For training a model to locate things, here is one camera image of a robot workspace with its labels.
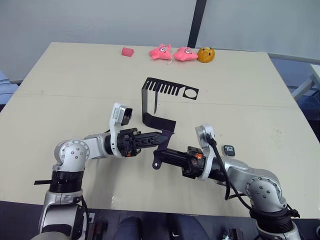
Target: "gray wall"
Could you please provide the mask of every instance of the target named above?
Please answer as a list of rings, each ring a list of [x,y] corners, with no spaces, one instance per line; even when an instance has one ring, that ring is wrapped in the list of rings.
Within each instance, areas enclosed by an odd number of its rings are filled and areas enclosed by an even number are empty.
[[[320,60],[320,1],[208,0],[196,46]]]
[[[2,71],[0,71],[0,81],[8,79],[6,75]]]
[[[195,5],[196,0],[0,0],[0,70],[11,81],[23,80],[51,42],[186,46]]]

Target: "yellow plush toy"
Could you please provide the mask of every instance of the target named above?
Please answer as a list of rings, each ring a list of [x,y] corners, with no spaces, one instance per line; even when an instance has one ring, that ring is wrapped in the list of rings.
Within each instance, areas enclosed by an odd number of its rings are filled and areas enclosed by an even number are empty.
[[[198,60],[202,63],[209,63],[215,57],[215,50],[211,47],[203,47],[198,51]]]

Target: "black cable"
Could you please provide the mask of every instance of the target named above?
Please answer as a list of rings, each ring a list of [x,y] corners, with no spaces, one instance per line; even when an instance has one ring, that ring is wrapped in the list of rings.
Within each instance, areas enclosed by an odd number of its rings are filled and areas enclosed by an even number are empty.
[[[222,173],[223,173],[223,176],[224,176],[224,179],[225,179],[225,187],[226,187],[224,200],[228,200],[229,195],[230,195],[230,180],[229,180],[227,171],[225,169],[224,163],[222,162],[222,159],[221,159],[220,154],[218,152],[217,142],[212,138],[212,136],[210,134],[207,134],[206,137],[209,140],[208,141],[209,145],[213,148],[215,156],[216,156],[216,158],[218,160],[218,163],[220,165],[220,169],[222,170]]]
[[[221,157],[220,157],[219,151],[218,151],[218,149],[217,149],[217,142],[214,140],[214,138],[213,138],[210,134],[207,134],[207,135],[206,135],[206,138],[207,138],[207,142],[209,143],[209,145],[213,148],[213,151],[214,151],[214,153],[215,153],[215,155],[216,155],[216,158],[218,159],[218,163],[219,163],[220,168],[221,168],[221,170],[222,170],[222,172],[223,172],[226,185],[227,185],[227,183],[228,183],[229,186],[232,187],[232,189],[233,189],[235,195],[237,196],[237,198],[240,200],[240,202],[241,202],[248,210],[250,210],[250,211],[252,211],[252,212],[254,212],[254,213],[258,214],[258,215],[264,216],[265,213],[264,213],[263,211],[259,211],[259,210],[257,210],[257,209],[254,209],[254,208],[250,207],[250,206],[243,200],[243,198],[241,197],[240,193],[237,191],[237,189],[235,188],[235,186],[233,185],[233,183],[230,182],[230,179],[229,179],[229,176],[228,176],[228,174],[227,174],[227,172],[226,172],[224,163],[222,162],[222,159],[221,159]],[[226,191],[226,192],[225,192],[225,197],[224,197],[224,199],[225,199],[225,200],[228,200],[228,198],[229,198],[229,195],[227,195],[227,191]]]
[[[81,196],[81,203],[82,206],[85,209],[85,215],[86,215],[86,229],[85,229],[85,238],[84,240],[88,239],[88,232],[89,232],[89,210],[88,210],[88,206],[86,204],[86,201],[84,199],[84,196]]]
[[[240,202],[241,202],[248,210],[252,211],[253,213],[255,213],[255,214],[257,214],[257,215],[265,216],[265,215],[266,215],[265,212],[252,208],[251,206],[249,206],[249,205],[243,200],[243,198],[241,197],[242,194],[240,194],[240,193],[238,192],[238,190],[235,188],[235,186],[233,185],[233,183],[229,180],[229,176],[228,176],[228,174],[227,174],[227,172],[226,172],[225,166],[224,166],[224,164],[223,164],[223,162],[222,162],[222,159],[221,159],[220,154],[219,154],[218,149],[217,149],[217,142],[214,140],[214,138],[213,138],[210,134],[207,134],[207,135],[206,135],[206,138],[207,138],[207,142],[209,143],[209,145],[213,148],[213,151],[214,151],[214,153],[215,153],[215,155],[216,155],[216,158],[218,159],[219,165],[220,165],[220,167],[221,167],[221,169],[222,169],[222,172],[223,172],[223,175],[224,175],[224,177],[225,177],[225,182],[226,182],[226,184],[227,184],[227,181],[228,181],[229,184],[230,184],[230,186],[232,187],[235,195],[237,196],[237,198],[240,200]],[[292,208],[289,206],[289,204],[287,204],[287,207],[289,208],[290,213],[291,213],[291,215],[292,215],[293,217],[298,217],[298,218],[300,218],[300,215],[299,215],[299,213],[298,213],[297,210],[292,209]]]
[[[234,195],[230,195],[229,196],[229,198],[228,198],[228,200],[230,200],[230,199],[234,199],[234,198],[236,198],[237,197],[237,195],[236,194],[234,194]]]

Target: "circular hole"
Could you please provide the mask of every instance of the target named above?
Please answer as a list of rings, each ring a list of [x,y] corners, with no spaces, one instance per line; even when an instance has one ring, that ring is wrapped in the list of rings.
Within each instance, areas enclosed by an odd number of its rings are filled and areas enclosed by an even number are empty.
[[[197,96],[197,93],[195,90],[193,89],[187,89],[184,91],[184,94],[188,97],[188,98],[195,98]]]

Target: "table surface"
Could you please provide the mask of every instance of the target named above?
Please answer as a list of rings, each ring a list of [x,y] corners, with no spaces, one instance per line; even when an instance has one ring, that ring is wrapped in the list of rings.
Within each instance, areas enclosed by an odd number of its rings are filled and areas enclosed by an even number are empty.
[[[114,102],[133,108],[128,128],[153,132],[141,115],[141,87],[153,77],[199,89],[197,100],[158,96],[156,115],[177,121],[170,148],[198,147],[194,127],[211,124],[219,147],[233,145],[237,159],[278,176],[302,218],[320,217],[320,145],[266,53],[217,50],[210,63],[168,64],[151,60],[151,47],[133,46],[132,57],[122,56],[122,47],[54,42],[45,51],[0,113],[0,200],[43,204],[49,186],[33,182],[51,177],[57,143],[107,130]],[[154,170],[153,150],[88,161],[88,206],[249,216],[237,199],[224,201],[224,187],[210,179],[183,177],[167,164]]]

